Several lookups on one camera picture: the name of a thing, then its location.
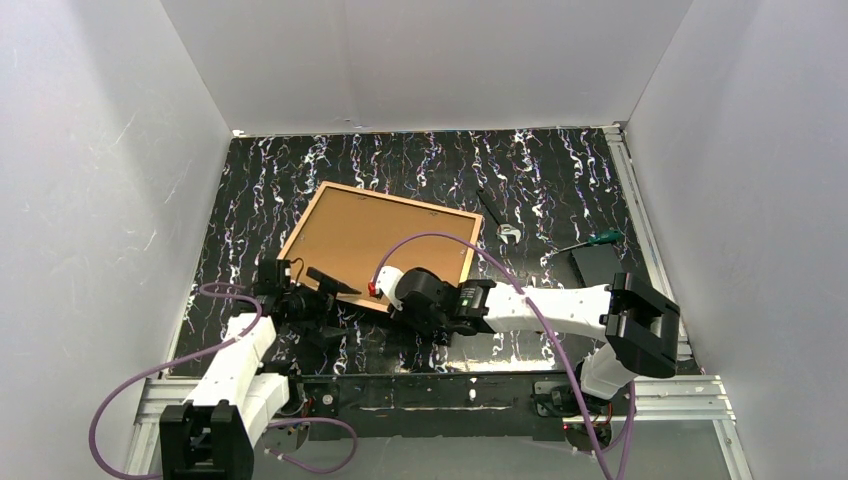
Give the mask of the black picture frame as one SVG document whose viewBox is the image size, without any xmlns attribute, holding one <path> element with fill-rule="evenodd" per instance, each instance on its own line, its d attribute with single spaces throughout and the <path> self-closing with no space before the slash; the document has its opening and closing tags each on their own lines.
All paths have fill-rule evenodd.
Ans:
<svg viewBox="0 0 848 480">
<path fill-rule="evenodd" d="M 460 243 L 430 236 L 410 241 L 396 250 L 387 266 L 407 271 L 424 267 L 451 284 L 470 272 L 483 216 L 432 203 L 406 199 L 325 181 L 288 235 L 281 259 L 300 258 L 357 290 L 341 294 L 342 302 L 378 312 L 388 301 L 368 295 L 367 285 L 383 256 L 398 242 L 424 232 L 448 233 Z"/>
</svg>

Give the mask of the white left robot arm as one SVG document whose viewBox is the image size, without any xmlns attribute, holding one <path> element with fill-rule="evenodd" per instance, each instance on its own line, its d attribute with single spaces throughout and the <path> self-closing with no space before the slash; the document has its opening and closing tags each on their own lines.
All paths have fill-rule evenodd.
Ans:
<svg viewBox="0 0 848 480">
<path fill-rule="evenodd" d="M 353 428 L 337 419 L 310 417 L 312 398 L 292 393 L 290 379 L 263 357 L 284 326 L 301 327 L 320 340 L 342 335 L 326 324 L 338 295 L 357 289 L 313 268 L 315 287 L 291 275 L 288 260 L 261 261 L 256 280 L 244 287 L 214 282 L 201 294 L 230 298 L 234 312 L 206 373 L 179 405 L 159 419 L 162 475 L 166 479 L 250 479 L 254 450 L 270 429 L 302 430 L 314 424 Z"/>
</svg>

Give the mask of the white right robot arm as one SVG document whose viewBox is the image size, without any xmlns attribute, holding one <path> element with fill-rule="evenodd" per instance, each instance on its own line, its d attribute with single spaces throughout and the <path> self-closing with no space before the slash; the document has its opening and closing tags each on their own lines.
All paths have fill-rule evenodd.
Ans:
<svg viewBox="0 0 848 480">
<path fill-rule="evenodd" d="M 638 376 L 677 373 L 679 306 L 630 273 L 592 287 L 517 291 L 489 279 L 454 286 L 424 268 L 384 266 L 368 293 L 387 298 L 391 318 L 422 335 L 527 330 L 601 341 L 575 373 L 581 392 L 599 400 L 611 399 Z"/>
</svg>

